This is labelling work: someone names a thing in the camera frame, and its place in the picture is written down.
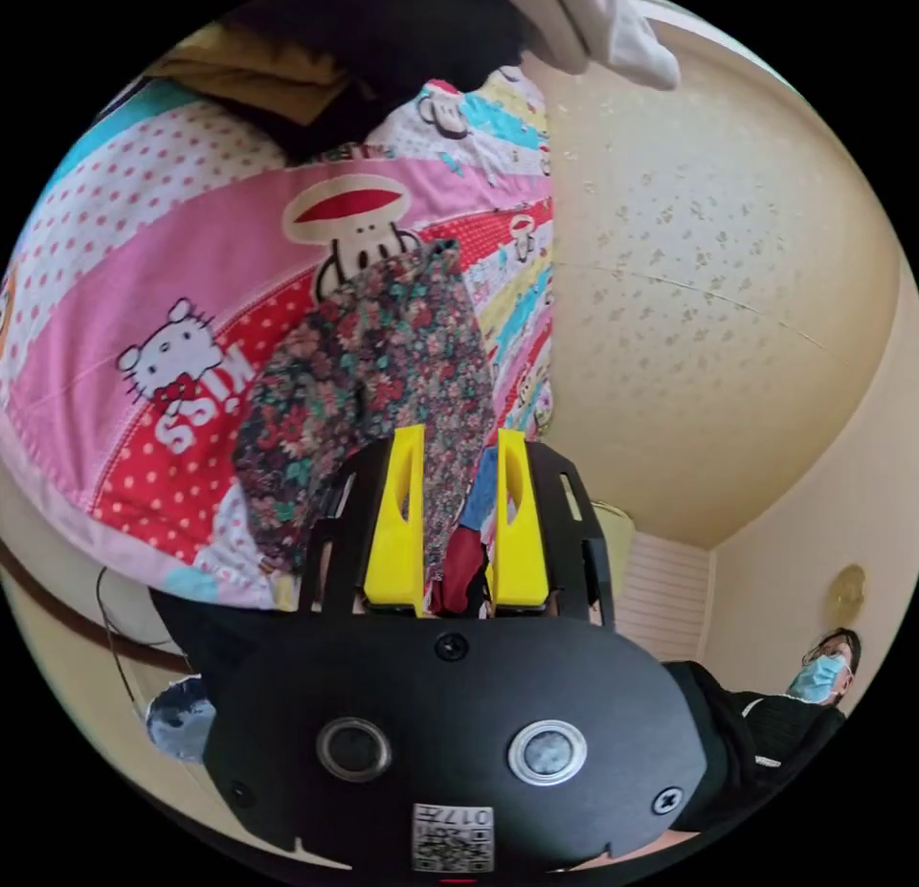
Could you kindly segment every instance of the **cable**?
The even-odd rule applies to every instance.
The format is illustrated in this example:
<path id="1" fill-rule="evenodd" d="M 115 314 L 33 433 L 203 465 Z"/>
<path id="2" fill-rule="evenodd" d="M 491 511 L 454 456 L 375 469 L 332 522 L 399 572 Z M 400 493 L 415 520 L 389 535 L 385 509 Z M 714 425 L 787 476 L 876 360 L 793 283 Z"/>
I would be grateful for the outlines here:
<path id="1" fill-rule="evenodd" d="M 99 612 L 102 614 L 102 622 L 105 624 L 105 627 L 108 629 L 111 627 L 112 631 L 119 637 L 123 638 L 125 641 L 129 641 L 132 645 L 140 645 L 144 648 L 159 648 L 162 645 L 172 644 L 172 639 L 167 638 L 165 641 L 138 641 L 136 638 L 132 638 L 130 635 L 125 635 L 118 626 L 109 618 L 108 612 L 105 609 L 105 606 L 102 603 L 101 596 L 101 584 L 102 584 L 102 575 L 108 570 L 105 566 L 102 567 L 99 572 L 99 576 L 96 578 L 96 603 L 99 605 Z"/>
<path id="2" fill-rule="evenodd" d="M 140 719 L 141 724 L 146 724 L 146 715 L 138 707 L 137 700 L 134 698 L 134 691 L 131 689 L 130 683 L 128 683 L 127 681 L 127 676 L 124 673 L 124 667 L 122 666 L 122 659 L 119 657 L 118 649 L 115 647 L 115 638 L 114 638 L 113 632 L 114 634 L 123 638 L 125 641 L 129 641 L 132 644 L 141 645 L 147 648 L 153 648 L 156 645 L 170 644 L 172 639 L 170 638 L 170 639 L 167 639 L 166 641 L 152 642 L 149 644 L 142 642 L 142 641 L 135 641 L 129 635 L 125 635 L 123 632 L 121 632 L 111 622 L 111 620 L 108 618 L 108 613 L 105 610 L 105 606 L 102 603 L 102 596 L 101 596 L 102 575 L 107 570 L 108 569 L 103 565 L 98 576 L 96 577 L 96 603 L 99 605 L 99 611 L 102 614 L 102 624 L 105 627 L 105 634 L 108 637 L 108 648 L 109 648 L 109 651 L 111 651 L 112 653 L 112 657 L 115 658 L 115 666 L 118 668 L 118 676 L 122 678 L 122 686 L 124 687 L 124 691 L 127 693 L 127 697 L 131 700 L 131 707 L 134 709 L 134 714 L 137 715 L 137 717 Z"/>

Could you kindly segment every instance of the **blue surgical mask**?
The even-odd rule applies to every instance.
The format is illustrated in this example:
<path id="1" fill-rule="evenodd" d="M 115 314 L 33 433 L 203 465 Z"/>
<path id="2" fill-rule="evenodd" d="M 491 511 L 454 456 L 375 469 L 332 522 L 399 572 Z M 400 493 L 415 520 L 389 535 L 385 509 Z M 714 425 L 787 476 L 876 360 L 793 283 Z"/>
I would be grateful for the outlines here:
<path id="1" fill-rule="evenodd" d="M 847 666 L 842 654 L 821 654 L 801 668 L 788 687 L 787 695 L 805 702 L 824 702 L 833 694 L 833 684 Z"/>

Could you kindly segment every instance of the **sticker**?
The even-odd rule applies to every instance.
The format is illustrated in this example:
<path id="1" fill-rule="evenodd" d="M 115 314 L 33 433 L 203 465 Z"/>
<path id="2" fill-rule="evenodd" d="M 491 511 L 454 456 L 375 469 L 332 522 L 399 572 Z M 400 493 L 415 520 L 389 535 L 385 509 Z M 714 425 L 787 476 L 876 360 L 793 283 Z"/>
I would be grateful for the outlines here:
<path id="1" fill-rule="evenodd" d="M 436 874 L 476 874 L 495 869 L 492 808 L 416 804 L 412 818 L 412 866 Z"/>

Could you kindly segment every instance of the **person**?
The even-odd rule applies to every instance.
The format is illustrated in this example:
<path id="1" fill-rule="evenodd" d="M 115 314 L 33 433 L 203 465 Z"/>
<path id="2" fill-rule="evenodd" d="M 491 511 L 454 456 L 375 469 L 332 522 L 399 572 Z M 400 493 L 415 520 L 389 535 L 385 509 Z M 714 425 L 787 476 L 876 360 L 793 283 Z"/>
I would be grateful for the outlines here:
<path id="1" fill-rule="evenodd" d="M 730 692 L 695 661 L 664 662 L 679 684 L 706 753 L 706 774 L 670 830 L 635 852 L 600 855 L 572 869 L 629 864 L 654 855 L 660 870 L 710 844 L 762 807 L 805 767 L 845 721 L 838 704 L 862 658 L 852 629 L 833 629 L 801 660 L 784 693 Z"/>
<path id="2" fill-rule="evenodd" d="M 852 629 L 839 627 L 824 635 L 801 658 L 801 670 L 788 695 L 819 705 L 839 705 L 862 660 L 862 640 Z"/>

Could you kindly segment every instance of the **white blind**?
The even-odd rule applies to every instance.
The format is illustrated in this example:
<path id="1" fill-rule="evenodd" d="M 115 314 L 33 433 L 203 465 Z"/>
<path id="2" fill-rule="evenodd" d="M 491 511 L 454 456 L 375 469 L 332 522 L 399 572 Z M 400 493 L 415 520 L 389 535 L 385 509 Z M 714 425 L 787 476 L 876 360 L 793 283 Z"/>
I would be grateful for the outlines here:
<path id="1" fill-rule="evenodd" d="M 658 660 L 695 660 L 706 625 L 705 549 L 636 533 L 615 601 L 616 630 Z"/>

